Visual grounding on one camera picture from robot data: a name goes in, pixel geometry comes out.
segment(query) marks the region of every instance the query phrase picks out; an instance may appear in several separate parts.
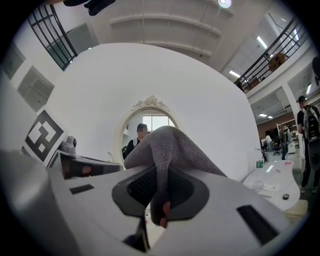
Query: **decorative scroll ornament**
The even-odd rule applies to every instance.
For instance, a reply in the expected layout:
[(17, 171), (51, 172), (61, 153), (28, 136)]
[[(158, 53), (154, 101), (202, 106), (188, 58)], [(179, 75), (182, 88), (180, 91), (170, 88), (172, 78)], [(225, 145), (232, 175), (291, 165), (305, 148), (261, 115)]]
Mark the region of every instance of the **decorative scroll ornament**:
[(155, 107), (159, 108), (165, 111), (170, 111), (169, 107), (163, 103), (162, 100), (158, 100), (155, 96), (150, 96), (149, 98), (146, 98), (144, 101), (139, 100), (137, 104), (132, 106), (132, 111), (138, 110), (145, 107)]

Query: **white desk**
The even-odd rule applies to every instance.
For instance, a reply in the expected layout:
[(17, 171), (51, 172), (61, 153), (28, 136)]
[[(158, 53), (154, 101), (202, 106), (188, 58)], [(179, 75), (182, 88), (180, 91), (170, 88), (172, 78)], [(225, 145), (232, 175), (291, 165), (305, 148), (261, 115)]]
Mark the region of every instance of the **white desk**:
[[(267, 185), (278, 185), (272, 197), (264, 197), (270, 203), (285, 211), (294, 206), (300, 198), (300, 189), (292, 174), (294, 162), (290, 160), (279, 160), (266, 163), (263, 168), (253, 171), (243, 182), (248, 188), (252, 188), (254, 182), (260, 181)], [(284, 200), (283, 195), (289, 194), (289, 199)]]

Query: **ornate white frame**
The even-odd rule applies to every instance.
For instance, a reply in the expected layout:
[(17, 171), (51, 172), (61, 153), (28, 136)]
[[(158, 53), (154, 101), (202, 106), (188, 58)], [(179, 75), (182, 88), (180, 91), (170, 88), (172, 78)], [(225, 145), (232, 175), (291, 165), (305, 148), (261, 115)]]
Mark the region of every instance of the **ornate white frame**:
[(175, 127), (183, 131), (183, 127), (180, 121), (174, 115), (172, 110), (169, 109), (169, 107), (163, 103), (162, 100), (158, 100), (153, 95), (146, 98), (145, 100), (139, 100), (137, 104), (132, 106), (131, 110), (129, 110), (127, 113), (125, 113), (125, 115), (123, 115), (118, 125), (116, 126), (116, 129), (114, 131), (115, 136), (113, 139), (113, 147), (112, 147), (113, 162), (123, 165), (124, 159), (121, 154), (121, 146), (122, 146), (122, 139), (123, 139), (123, 134), (124, 134), (126, 125), (133, 116), (146, 110), (155, 110), (155, 111), (164, 113), (166, 116), (168, 116), (171, 119)]

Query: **black and white square marker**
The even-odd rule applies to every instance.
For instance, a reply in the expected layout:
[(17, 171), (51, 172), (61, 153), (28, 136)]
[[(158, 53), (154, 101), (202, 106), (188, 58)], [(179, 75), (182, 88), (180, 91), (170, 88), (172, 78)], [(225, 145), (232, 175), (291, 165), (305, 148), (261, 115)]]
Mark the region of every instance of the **black and white square marker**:
[(44, 109), (34, 121), (26, 139), (25, 149), (31, 156), (36, 156), (45, 165), (63, 140), (64, 130)]

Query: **gray knit fabric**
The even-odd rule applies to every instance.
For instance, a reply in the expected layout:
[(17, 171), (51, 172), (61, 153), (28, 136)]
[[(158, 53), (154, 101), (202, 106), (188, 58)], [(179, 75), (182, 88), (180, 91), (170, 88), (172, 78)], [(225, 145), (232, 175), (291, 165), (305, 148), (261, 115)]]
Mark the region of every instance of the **gray knit fabric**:
[(169, 165), (192, 168), (226, 176), (203, 151), (179, 129), (163, 126), (147, 135), (126, 157), (126, 169), (142, 165), (156, 166), (157, 192), (151, 201), (151, 218), (159, 224), (162, 205), (169, 200), (167, 194)]

